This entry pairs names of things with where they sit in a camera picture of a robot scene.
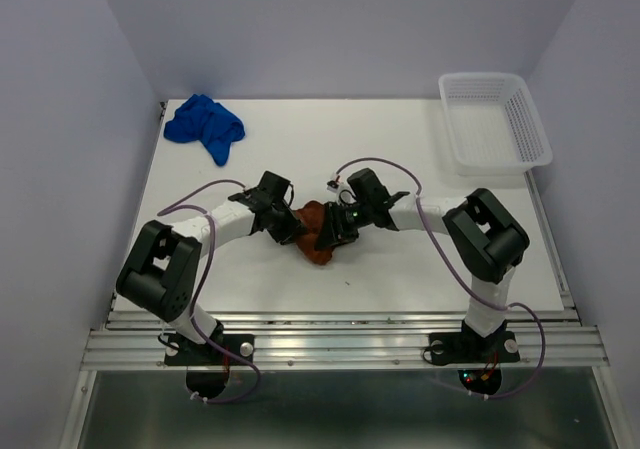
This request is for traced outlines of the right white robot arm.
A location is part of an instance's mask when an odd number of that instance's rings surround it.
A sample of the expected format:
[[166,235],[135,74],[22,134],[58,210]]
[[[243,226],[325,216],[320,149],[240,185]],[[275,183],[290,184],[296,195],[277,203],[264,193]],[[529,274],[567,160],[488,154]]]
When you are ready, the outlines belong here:
[[359,230],[424,231],[454,279],[469,295],[460,335],[463,353],[482,359],[496,347],[496,334],[504,326],[506,299],[513,273],[530,239],[523,227],[486,188],[474,190],[460,201],[426,204],[418,192],[390,193],[376,173],[365,168],[344,184],[328,183],[337,195],[347,191],[348,202],[337,198],[324,205],[324,219],[314,242],[316,251],[350,244]]

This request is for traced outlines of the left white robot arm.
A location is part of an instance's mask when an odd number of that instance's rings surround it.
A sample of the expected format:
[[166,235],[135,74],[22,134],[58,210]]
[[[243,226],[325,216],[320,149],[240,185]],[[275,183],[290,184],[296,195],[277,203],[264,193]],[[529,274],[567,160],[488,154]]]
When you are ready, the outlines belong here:
[[[232,184],[241,191],[213,209],[189,202],[218,184]],[[193,190],[142,226],[117,277],[117,294],[186,338],[188,351],[199,362],[215,361],[222,353],[223,340],[215,333],[221,323],[197,302],[215,251],[263,231],[281,245],[306,234],[286,199],[292,189],[288,179],[266,171],[253,187],[221,179]],[[173,224],[159,219],[180,210],[197,215]]]

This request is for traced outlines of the blue towel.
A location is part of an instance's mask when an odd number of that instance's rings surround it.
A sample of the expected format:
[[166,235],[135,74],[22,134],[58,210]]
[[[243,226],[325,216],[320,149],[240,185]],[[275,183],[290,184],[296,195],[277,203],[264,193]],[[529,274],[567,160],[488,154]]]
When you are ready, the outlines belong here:
[[227,164],[231,146],[245,135],[243,122],[204,94],[190,96],[163,129],[164,138],[170,142],[200,142],[219,167]]

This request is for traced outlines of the brown towel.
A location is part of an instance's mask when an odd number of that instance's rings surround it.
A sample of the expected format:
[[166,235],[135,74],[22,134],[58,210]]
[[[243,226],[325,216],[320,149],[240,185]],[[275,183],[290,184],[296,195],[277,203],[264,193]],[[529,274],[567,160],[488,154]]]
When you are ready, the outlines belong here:
[[298,249],[312,264],[318,266],[328,264],[332,258],[333,250],[331,248],[321,250],[315,248],[325,219],[324,205],[311,200],[303,207],[296,209],[294,214],[307,230],[304,235],[299,235],[295,239]]

